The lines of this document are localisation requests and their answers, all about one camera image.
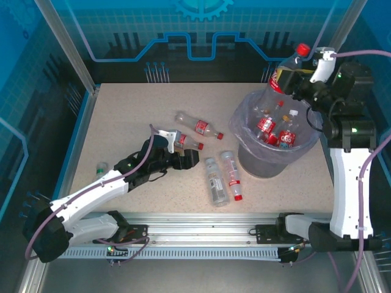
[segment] glass panel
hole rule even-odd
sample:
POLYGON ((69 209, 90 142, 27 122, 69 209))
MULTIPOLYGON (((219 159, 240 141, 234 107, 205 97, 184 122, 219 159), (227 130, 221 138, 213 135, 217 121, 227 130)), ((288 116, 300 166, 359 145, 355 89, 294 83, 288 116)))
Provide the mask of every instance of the glass panel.
POLYGON ((54 0, 95 82, 265 82, 351 0, 54 0))
POLYGON ((53 195, 85 90, 34 2, 0 4, 0 284, 14 292, 24 217, 53 195))

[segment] clear plastic bottle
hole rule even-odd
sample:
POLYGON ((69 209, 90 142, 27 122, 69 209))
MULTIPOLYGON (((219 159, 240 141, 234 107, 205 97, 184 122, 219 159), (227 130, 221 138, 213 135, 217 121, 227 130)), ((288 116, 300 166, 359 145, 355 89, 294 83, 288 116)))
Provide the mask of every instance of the clear plastic bottle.
POLYGON ((102 178, 109 171, 109 164, 105 162, 99 162, 97 164, 97 174, 93 178, 92 182, 102 178))
POLYGON ((282 99, 282 96, 285 96, 284 92, 280 89, 277 83, 278 69, 301 69, 302 58, 306 57, 310 51, 311 48, 308 45, 300 43, 296 48, 296 52, 278 65, 276 70, 274 70, 261 98, 255 104, 254 111, 259 113, 258 115, 261 115, 260 112, 262 112, 262 110, 265 108, 265 105, 267 107, 268 101, 278 101, 282 99))
POLYGON ((202 151, 203 143, 196 142, 190 136, 187 136, 186 134, 182 133, 181 137, 179 138, 179 141, 175 142, 175 147, 181 148, 182 150, 192 149, 192 150, 202 151))
POLYGON ((217 139, 222 139, 224 136, 223 133, 216 131, 209 123, 199 120, 198 118, 191 117, 183 112, 179 112, 178 115, 175 116, 175 121, 193 129, 196 133, 205 137, 215 136, 217 139))
POLYGON ((228 185, 231 188, 233 198, 235 201, 242 200, 243 196, 240 186, 239 172, 233 153, 231 151, 225 151, 221 154, 221 159, 224 163, 225 171, 227 172, 228 185))
POLYGON ((279 134, 278 141, 276 146, 279 148, 291 148, 294 145, 296 140, 296 130, 299 127, 299 124, 296 122, 296 116, 298 111, 290 110, 289 117, 287 120, 282 123, 280 130, 277 132, 279 134))
POLYGON ((280 111, 283 106, 283 101, 279 101, 274 108, 274 110, 268 114, 262 117, 259 122, 257 123, 256 127, 254 128, 253 132, 257 139, 259 140, 266 140, 269 137, 269 134, 275 127, 278 118, 280 117, 280 111))
POLYGON ((225 188, 222 174, 216 161, 210 157, 205 160, 206 174, 208 175, 209 188, 212 196, 212 203, 218 208, 227 205, 230 200, 225 188))

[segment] gear logo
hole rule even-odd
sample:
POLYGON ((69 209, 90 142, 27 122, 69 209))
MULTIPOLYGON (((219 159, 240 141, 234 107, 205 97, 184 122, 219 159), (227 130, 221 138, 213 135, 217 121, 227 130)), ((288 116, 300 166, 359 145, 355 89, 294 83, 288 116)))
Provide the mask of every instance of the gear logo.
POLYGON ((177 12, 181 12, 183 17, 190 16, 191 20, 198 19, 204 21, 205 18, 212 20, 213 17, 220 17, 221 12, 228 10, 228 5, 233 4, 233 0, 172 0, 177 12))
POLYGON ((36 19, 36 6, 33 0, 0 0, 0 7, 9 10, 15 21, 25 30, 36 19))

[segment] beige work surface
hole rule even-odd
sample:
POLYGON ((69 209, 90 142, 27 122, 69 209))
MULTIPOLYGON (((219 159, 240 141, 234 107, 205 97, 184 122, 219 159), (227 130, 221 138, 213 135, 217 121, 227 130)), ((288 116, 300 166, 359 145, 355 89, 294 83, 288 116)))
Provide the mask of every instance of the beige work surface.
POLYGON ((300 160, 272 179, 250 176, 238 163, 242 201, 215 208, 210 201, 205 158, 231 150, 238 141, 228 121, 244 96, 260 84, 102 84, 73 180, 72 192, 90 184, 97 162, 112 168, 139 151, 157 129, 179 129, 205 144, 200 162, 190 170, 172 170, 153 183, 100 206, 97 211, 120 212, 331 212, 334 191, 320 142, 300 160), (174 121, 179 110, 202 118, 224 133, 223 140, 205 138, 174 121))

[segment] bottle in bin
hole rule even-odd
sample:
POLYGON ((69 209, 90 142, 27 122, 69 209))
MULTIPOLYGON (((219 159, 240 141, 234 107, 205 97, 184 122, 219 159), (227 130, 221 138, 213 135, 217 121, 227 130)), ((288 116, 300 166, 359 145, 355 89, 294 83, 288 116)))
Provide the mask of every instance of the bottle in bin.
POLYGON ((256 111, 259 115, 261 115, 262 110, 265 108, 265 104, 267 104, 268 101, 278 101, 282 98, 282 96, 285 96, 284 92, 280 89, 278 85, 278 74, 280 69, 290 69, 290 70, 296 70, 302 68, 302 59, 303 57, 306 57, 309 52, 311 51, 311 48, 304 44, 300 43, 298 47, 296 48, 296 52, 283 60, 274 70, 267 87, 265 88, 265 91, 263 92, 261 98, 259 101, 255 104, 254 111, 256 111))
POLYGON ((202 151, 203 143, 196 142, 190 136, 187 136, 186 134, 182 133, 179 138, 179 141, 175 142, 175 147, 181 148, 182 150, 192 149, 192 150, 202 151))
POLYGON ((254 128, 254 134, 259 140, 265 141, 268 139, 269 134, 275 127, 277 123, 277 119, 280 116, 281 107, 283 106, 283 101, 279 101, 274 108, 274 110, 270 114, 264 115, 261 119, 259 119, 256 127, 254 128))
POLYGON ((178 115, 175 116, 175 121, 193 129, 196 133, 205 137, 215 136, 217 139, 222 139, 224 136, 223 133, 216 131, 209 123, 198 118, 191 117, 183 112, 179 112, 178 115))
POLYGON ((279 148, 293 147, 294 141, 296 139, 295 131, 299 126, 295 122, 295 118, 297 115, 298 111, 296 110, 290 110, 289 116, 284 115, 278 122, 276 127, 272 130, 265 142, 270 145, 275 145, 279 148))

